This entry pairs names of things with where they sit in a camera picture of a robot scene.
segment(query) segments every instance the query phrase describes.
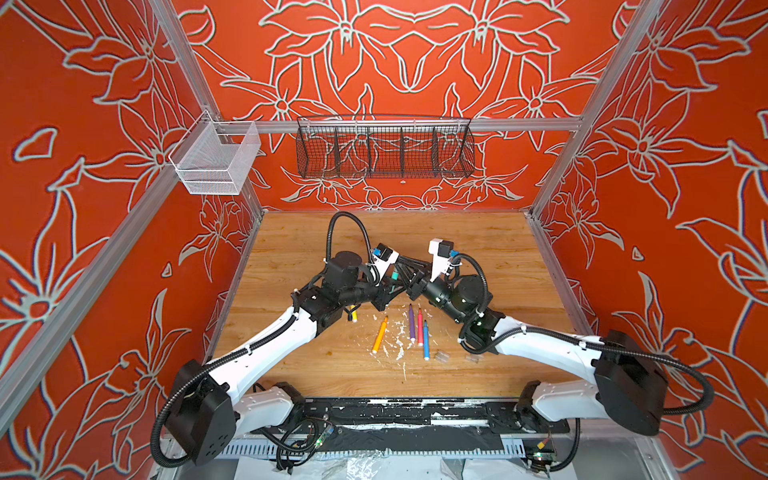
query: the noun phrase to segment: wood grain surface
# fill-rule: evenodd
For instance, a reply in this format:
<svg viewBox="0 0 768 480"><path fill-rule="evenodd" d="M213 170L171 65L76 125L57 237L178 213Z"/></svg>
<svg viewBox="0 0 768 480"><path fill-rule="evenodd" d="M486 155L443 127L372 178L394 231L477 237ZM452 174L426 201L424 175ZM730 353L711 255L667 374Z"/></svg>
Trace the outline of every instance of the wood grain surface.
<svg viewBox="0 0 768 480"><path fill-rule="evenodd" d="M516 319L562 332L574 332L523 214L508 213L357 213L373 247L381 242L413 258L430 260L429 241L439 237L472 255L488 277L491 308ZM323 269L329 213L269 213L240 281L216 349L222 356L273 322L290 306L290 292ZM333 252L351 250L365 258L358 227L347 218L336 222ZM463 274L472 268L466 266ZM407 295L385 312L368 304L359 321L342 319L312 342L274 366L260 383L269 388L289 382L305 396L517 396L531 380L562 382L566 372L515 356L485 354L475 363L457 343L459 326L424 299L432 360L411 346ZM389 327L383 348L370 350L384 315ZM436 362L438 350L450 355Z"/></svg>

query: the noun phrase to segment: white wire basket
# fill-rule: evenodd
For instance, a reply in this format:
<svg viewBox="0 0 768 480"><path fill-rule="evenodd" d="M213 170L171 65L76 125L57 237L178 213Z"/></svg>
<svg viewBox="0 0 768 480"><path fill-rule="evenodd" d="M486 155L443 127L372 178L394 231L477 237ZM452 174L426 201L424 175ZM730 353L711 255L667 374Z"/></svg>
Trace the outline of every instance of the white wire basket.
<svg viewBox="0 0 768 480"><path fill-rule="evenodd" d="M240 137L219 134L216 129L219 123L213 121L208 112L203 112L169 156L191 194L239 194L261 148L255 123L250 123L242 141Z"/></svg>

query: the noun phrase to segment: wooden tabletop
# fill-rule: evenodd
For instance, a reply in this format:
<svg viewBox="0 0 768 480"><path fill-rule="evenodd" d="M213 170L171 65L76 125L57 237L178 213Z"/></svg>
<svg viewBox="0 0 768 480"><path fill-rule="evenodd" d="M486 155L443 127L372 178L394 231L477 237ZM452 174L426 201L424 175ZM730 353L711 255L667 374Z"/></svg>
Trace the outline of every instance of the wooden tabletop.
<svg viewBox="0 0 768 480"><path fill-rule="evenodd" d="M472 255L488 277L491 308L537 326L573 333L557 291L523 214L355 212L373 247L381 242L408 257L430 260L429 241L451 240ZM331 213L264 217L247 268L240 281L216 356L221 356L272 323L290 306L290 292L323 269ZM347 218L336 222L333 252L351 250L365 258L358 227ZM462 268L462 274L472 268ZM260 383L269 388L289 382L305 396L518 396L531 380L563 382L572 375L515 356L485 354L467 359L457 342L459 325L423 298L429 323L432 359L411 345L406 316L407 295L395 298L385 312L370 304L359 309L357 323L342 319L312 342L273 367ZM378 355L371 354L384 316L389 326ZM435 361L437 351L447 363Z"/></svg>

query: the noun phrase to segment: red wall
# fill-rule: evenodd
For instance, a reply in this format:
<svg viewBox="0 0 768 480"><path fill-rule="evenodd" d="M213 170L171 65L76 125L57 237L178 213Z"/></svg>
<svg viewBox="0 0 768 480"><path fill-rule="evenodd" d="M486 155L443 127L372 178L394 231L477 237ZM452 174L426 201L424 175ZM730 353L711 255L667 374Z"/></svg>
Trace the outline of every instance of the red wall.
<svg viewBox="0 0 768 480"><path fill-rule="evenodd" d="M0 373L200 113L148 3L0 7ZM149 429L202 360L254 218L179 184L0 439L3 478L146 478Z"/></svg>
<svg viewBox="0 0 768 480"><path fill-rule="evenodd" d="M716 392L661 436L682 478L768 475L768 8L675 0L545 214L588 318ZM667 404L697 397L670 373Z"/></svg>
<svg viewBox="0 0 768 480"><path fill-rule="evenodd" d="M403 113L577 116L636 2L174 0L227 119ZM263 137L251 180L273 210L528 207L563 132L483 134L465 180L301 180L296 146Z"/></svg>

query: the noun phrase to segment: black wire basket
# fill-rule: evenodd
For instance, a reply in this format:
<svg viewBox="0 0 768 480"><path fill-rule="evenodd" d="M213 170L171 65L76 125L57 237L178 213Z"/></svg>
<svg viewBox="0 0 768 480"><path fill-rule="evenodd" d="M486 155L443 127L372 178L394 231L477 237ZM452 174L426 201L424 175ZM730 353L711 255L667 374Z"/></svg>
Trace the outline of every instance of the black wire basket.
<svg viewBox="0 0 768 480"><path fill-rule="evenodd" d="M468 118L367 114L297 121L302 178L460 178L475 172Z"/></svg>

